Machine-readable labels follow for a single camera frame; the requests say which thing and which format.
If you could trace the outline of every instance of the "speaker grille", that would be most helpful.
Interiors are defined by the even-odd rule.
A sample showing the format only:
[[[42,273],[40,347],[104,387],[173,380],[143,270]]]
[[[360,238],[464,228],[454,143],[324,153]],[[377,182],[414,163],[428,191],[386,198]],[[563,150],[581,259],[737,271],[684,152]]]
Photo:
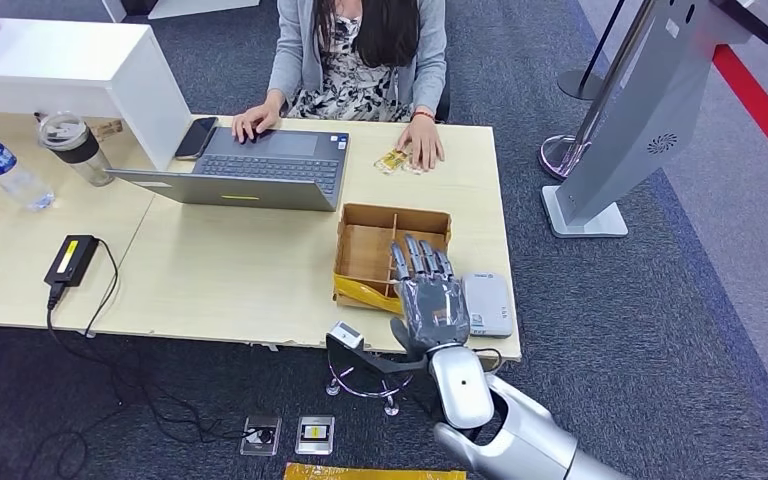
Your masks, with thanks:
[[[665,133],[653,138],[649,145],[646,146],[646,151],[652,155],[658,155],[673,148],[678,143],[678,136],[674,133]]]

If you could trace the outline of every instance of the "yellow tape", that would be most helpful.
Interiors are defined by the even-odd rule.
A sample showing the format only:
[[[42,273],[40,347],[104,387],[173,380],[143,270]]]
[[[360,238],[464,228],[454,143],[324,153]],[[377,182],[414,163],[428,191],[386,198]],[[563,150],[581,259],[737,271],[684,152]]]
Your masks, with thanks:
[[[390,298],[360,282],[349,280],[343,275],[334,274],[334,288],[340,295],[386,310],[398,315],[402,314],[402,303],[398,298]]]
[[[288,463],[284,480],[466,480],[466,472],[362,470]]]

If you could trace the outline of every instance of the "robotic finger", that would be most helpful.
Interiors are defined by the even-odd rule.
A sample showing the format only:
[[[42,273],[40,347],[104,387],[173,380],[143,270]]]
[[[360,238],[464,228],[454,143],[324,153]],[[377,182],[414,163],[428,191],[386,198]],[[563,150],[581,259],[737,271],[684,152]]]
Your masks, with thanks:
[[[449,262],[449,257],[441,250],[435,251],[434,255],[437,257],[437,262],[440,264],[440,268],[443,272],[443,279],[450,282],[454,280],[455,270],[452,268],[451,262]]]
[[[413,235],[405,235],[405,245],[408,246],[408,256],[411,258],[414,273],[417,277],[424,277],[427,271],[425,269],[425,261],[422,259],[422,253]]]
[[[422,248],[422,257],[428,266],[429,275],[432,275],[435,278],[442,278],[441,274],[443,273],[443,269],[440,268],[440,265],[437,263],[437,259],[434,256],[434,249],[431,248],[431,244],[425,240],[420,240],[419,246]]]
[[[396,280],[403,281],[410,278],[408,262],[405,260],[405,254],[399,248],[399,244],[393,242],[390,245],[390,251],[393,253],[393,263],[396,265]]]

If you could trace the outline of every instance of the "touchpad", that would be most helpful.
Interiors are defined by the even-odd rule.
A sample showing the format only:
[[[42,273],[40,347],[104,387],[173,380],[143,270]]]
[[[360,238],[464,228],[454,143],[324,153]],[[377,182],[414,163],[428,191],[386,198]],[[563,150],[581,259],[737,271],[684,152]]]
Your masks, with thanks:
[[[268,137],[267,153],[273,155],[312,156],[316,153],[318,135],[303,133],[275,133]]]

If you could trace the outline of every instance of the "smartphone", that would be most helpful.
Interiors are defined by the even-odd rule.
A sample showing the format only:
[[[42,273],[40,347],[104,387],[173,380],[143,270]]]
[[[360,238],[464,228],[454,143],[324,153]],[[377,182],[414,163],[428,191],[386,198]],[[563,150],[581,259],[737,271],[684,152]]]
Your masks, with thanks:
[[[210,137],[213,136],[217,120],[216,117],[205,117],[193,121],[187,134],[184,135],[184,139],[181,140],[175,157],[181,160],[195,160],[200,157],[204,153],[204,149],[207,148]]]

